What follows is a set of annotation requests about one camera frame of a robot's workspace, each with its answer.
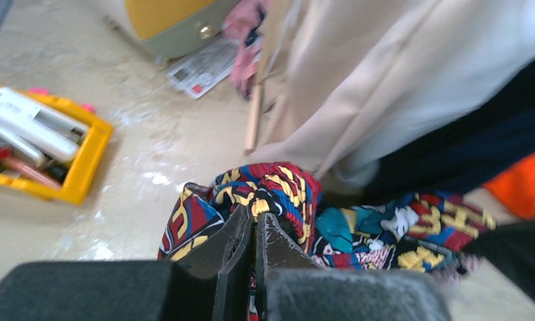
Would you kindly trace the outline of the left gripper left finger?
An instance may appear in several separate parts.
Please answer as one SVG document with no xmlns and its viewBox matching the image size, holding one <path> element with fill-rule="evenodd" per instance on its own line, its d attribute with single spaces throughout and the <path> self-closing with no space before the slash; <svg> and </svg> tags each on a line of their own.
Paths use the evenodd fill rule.
<svg viewBox="0 0 535 321">
<path fill-rule="evenodd" d="M 239 207 L 178 261 L 39 261 L 0 282 L 0 320 L 247 320 L 253 220 Z"/>
</svg>

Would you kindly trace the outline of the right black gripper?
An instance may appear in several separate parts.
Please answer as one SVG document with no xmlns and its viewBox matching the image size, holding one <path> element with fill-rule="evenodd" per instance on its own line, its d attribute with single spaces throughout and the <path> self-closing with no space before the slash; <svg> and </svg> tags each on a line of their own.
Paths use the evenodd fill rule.
<svg viewBox="0 0 535 321">
<path fill-rule="evenodd" d="M 498 226 L 462 251 L 487 259 L 535 302 L 535 220 Z"/>
</svg>

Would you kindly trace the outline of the colourful comic print shorts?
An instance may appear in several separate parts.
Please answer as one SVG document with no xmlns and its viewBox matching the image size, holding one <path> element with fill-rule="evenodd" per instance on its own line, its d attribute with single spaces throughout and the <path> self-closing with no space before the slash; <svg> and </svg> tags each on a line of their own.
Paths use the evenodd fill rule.
<svg viewBox="0 0 535 321">
<path fill-rule="evenodd" d="M 286 162 L 237 167 L 208 187 L 188 183 L 163 233 L 158 258 L 185 257 L 243 206 L 254 219 L 272 212 L 323 268 L 464 275 L 477 258 L 463 248 L 496 226 L 489 215 L 439 192 L 408 194 L 379 206 L 323 208 L 321 197 L 320 183 Z"/>
</svg>

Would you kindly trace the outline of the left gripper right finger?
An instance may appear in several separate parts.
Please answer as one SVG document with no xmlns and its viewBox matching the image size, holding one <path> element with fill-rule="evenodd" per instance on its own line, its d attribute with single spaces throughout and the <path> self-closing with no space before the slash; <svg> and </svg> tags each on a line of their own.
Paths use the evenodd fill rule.
<svg viewBox="0 0 535 321">
<path fill-rule="evenodd" d="M 257 222 L 255 307 L 260 320 L 450 320 L 432 279 L 404 270 L 325 270 L 271 213 Z"/>
</svg>

